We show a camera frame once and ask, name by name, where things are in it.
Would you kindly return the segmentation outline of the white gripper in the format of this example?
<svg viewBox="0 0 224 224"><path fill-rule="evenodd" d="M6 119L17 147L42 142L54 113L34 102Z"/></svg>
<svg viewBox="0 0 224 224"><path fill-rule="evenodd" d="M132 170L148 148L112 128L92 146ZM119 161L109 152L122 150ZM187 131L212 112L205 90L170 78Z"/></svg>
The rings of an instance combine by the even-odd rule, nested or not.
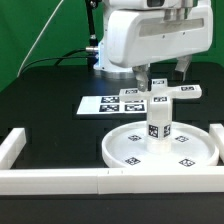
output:
<svg viewBox="0 0 224 224"><path fill-rule="evenodd" d="M133 67L137 88L148 90L148 63L177 58L174 77L184 81L192 54L209 49L211 0L109 0L107 57Z"/></svg>

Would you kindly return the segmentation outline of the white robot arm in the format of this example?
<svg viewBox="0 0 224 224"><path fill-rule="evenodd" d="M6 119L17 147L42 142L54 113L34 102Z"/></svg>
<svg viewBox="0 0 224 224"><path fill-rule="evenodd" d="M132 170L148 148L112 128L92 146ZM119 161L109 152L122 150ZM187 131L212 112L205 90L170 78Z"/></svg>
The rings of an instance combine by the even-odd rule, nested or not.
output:
<svg viewBox="0 0 224 224"><path fill-rule="evenodd" d="M176 59L174 76L183 80L192 56L208 50L213 38L211 0L87 0L102 3L103 38L86 49L94 53L97 74L137 80L148 89L149 67Z"/></svg>

